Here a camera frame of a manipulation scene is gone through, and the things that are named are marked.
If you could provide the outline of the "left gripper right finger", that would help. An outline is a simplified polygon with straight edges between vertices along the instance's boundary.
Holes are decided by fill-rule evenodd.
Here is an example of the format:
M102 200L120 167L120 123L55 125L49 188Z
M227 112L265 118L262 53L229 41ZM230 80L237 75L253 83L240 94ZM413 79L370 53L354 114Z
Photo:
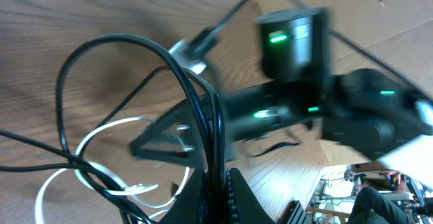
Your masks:
M263 210L237 168L227 172L227 220L229 224L274 224Z

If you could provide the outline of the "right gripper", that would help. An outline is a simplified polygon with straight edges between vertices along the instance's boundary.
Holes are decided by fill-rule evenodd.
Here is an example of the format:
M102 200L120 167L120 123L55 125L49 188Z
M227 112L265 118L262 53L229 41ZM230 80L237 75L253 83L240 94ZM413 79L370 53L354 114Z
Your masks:
M221 96L231 141L264 135L320 115L321 94L310 83L267 82Z

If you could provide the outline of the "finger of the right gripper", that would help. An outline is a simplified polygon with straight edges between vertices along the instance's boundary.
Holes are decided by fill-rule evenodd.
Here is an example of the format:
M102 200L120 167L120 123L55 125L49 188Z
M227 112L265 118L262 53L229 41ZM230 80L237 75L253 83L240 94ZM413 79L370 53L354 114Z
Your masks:
M148 125L129 147L132 156L138 160L205 167L202 138L186 99Z

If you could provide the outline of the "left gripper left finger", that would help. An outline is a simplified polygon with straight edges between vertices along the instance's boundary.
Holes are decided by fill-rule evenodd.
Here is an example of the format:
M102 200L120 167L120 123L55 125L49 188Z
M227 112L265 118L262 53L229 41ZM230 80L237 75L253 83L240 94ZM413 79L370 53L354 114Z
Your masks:
M195 170L177 200L159 224L198 224L202 220L205 199L205 172Z

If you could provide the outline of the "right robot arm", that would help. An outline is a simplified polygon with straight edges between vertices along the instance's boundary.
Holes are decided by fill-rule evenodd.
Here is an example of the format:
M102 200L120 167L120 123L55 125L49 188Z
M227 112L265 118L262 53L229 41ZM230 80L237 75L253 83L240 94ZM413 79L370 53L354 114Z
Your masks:
M432 106L408 82L373 69L329 73L327 12L287 9L258 19L268 81L201 99L206 116L217 104L217 130L240 141L322 120L321 137L432 185Z

